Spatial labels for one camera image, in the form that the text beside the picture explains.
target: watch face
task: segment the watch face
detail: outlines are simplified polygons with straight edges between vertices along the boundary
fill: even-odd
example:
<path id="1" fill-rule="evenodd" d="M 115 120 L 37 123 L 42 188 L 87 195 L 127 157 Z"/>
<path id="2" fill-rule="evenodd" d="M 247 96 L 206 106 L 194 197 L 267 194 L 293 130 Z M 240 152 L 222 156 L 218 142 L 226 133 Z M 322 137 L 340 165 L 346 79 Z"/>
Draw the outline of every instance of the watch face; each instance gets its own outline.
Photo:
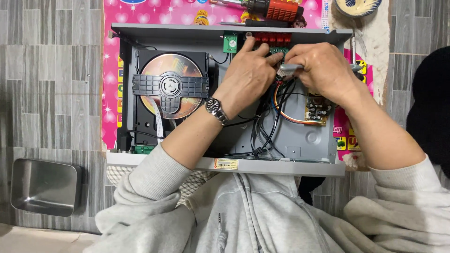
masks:
<path id="1" fill-rule="evenodd" d="M 208 102 L 206 102 L 206 109 L 210 113 L 215 113 L 220 109 L 221 105 L 218 100 L 216 99 L 210 99 Z"/>

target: open dvd player chassis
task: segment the open dvd player chassis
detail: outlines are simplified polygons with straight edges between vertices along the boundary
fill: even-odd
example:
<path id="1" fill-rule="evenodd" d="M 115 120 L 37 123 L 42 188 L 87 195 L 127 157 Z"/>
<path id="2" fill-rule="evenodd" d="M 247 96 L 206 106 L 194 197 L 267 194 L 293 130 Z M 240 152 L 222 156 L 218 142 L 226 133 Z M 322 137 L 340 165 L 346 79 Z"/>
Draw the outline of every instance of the open dvd player chassis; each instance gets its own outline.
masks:
<path id="1" fill-rule="evenodd" d="M 121 36 L 126 36 L 133 41 L 145 45 L 151 45 L 158 50 L 173 52 L 204 52 L 210 54 L 219 61 L 225 59 L 223 52 L 224 32 L 235 32 L 239 36 L 246 32 L 282 32 L 291 33 L 291 48 L 295 44 L 308 44 L 328 42 L 343 51 L 344 42 L 352 36 L 352 30 L 334 30 L 327 33 L 324 29 L 299 29 L 299 28 L 271 28 L 271 27 L 229 27 L 229 26 L 193 26 L 193 25 L 153 25 L 153 24 L 124 24 L 113 23 L 112 30 Z M 122 128 L 117 131 L 118 153 L 107 153 L 107 164 L 112 166 L 135 167 L 144 159 L 144 154 L 129 154 L 133 143 L 133 108 L 137 96 L 132 93 L 133 76 L 139 75 L 138 49 L 123 39 L 120 41 L 120 57 L 124 61 L 123 74 L 123 111 Z M 224 64 L 216 64 L 209 61 L 210 87 L 220 85 L 228 67 L 228 61 Z M 305 92 L 304 86 L 297 81 L 300 92 Z M 240 116 L 253 117 L 257 104 L 244 110 Z M 297 96 L 286 101 L 285 113 L 296 116 L 304 113 L 305 97 Z M 270 129 L 275 120 L 276 112 L 270 111 L 269 116 L 263 120 L 266 129 Z M 299 176 L 344 176 L 345 164 L 337 159 L 337 141 L 333 138 L 334 111 L 330 114 L 325 126 L 301 125 L 280 119 L 272 141 L 287 159 L 279 161 L 254 160 L 252 157 L 235 159 L 237 169 L 215 168 L 215 157 L 203 157 L 197 164 L 197 170 L 217 172 L 242 172 L 260 174 L 280 174 Z M 236 118 L 229 124 L 242 122 Z M 210 149 L 222 152 L 241 153 L 250 151 L 250 136 L 253 122 L 224 128 L 214 140 Z M 255 140 L 255 147 L 262 144 Z"/>

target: sleeve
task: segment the sleeve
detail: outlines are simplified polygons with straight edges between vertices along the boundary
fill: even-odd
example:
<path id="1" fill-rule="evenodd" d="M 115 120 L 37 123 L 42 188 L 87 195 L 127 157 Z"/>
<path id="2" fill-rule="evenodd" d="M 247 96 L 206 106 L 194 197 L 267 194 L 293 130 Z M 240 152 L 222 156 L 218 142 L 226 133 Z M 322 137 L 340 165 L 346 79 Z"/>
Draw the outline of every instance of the sleeve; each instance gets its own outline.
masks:
<path id="1" fill-rule="evenodd" d="M 371 172 L 378 199 L 355 197 L 344 208 L 347 220 L 387 251 L 450 252 L 450 191 L 428 156 L 410 167 Z"/>
<path id="2" fill-rule="evenodd" d="M 85 252 L 182 251 L 195 219 L 185 206 L 175 206 L 191 172 L 158 145 L 121 179 L 116 204 L 95 216 L 103 235 Z"/>

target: green small circuit board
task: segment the green small circuit board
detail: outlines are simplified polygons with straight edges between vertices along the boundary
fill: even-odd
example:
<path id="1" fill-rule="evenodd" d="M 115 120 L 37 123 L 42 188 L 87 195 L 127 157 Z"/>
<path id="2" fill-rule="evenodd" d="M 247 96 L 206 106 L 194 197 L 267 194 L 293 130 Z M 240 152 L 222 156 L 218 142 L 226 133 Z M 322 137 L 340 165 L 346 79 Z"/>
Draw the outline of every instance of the green small circuit board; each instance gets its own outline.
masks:
<path id="1" fill-rule="evenodd" d="M 236 32 L 224 32 L 224 53 L 238 52 L 238 34 Z"/>
<path id="2" fill-rule="evenodd" d="M 271 47 L 269 50 L 271 54 L 283 53 L 283 59 L 281 59 L 281 64 L 284 63 L 284 57 L 286 56 L 286 53 L 289 51 L 287 47 Z"/>
<path id="3" fill-rule="evenodd" d="M 152 152 L 154 148 L 155 148 L 155 146 L 150 146 L 150 145 L 136 145 L 133 153 L 134 154 L 150 154 L 150 152 Z"/>

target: checkered cloth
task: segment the checkered cloth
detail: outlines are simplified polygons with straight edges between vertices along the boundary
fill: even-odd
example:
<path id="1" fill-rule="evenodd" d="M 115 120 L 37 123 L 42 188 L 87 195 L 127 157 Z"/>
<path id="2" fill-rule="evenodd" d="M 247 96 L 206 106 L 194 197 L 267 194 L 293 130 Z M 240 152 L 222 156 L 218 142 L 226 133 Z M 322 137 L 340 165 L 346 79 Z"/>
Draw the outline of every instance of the checkered cloth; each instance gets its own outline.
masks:
<path id="1" fill-rule="evenodd" d="M 108 166 L 106 169 L 106 176 L 113 185 L 117 185 L 125 174 L 132 171 L 132 167 Z M 192 193 L 200 188 L 200 186 L 217 174 L 218 172 L 193 171 L 186 181 L 184 181 L 184 183 L 180 186 L 181 198 L 178 201 L 177 206 L 183 204 L 187 197 L 192 195 Z"/>

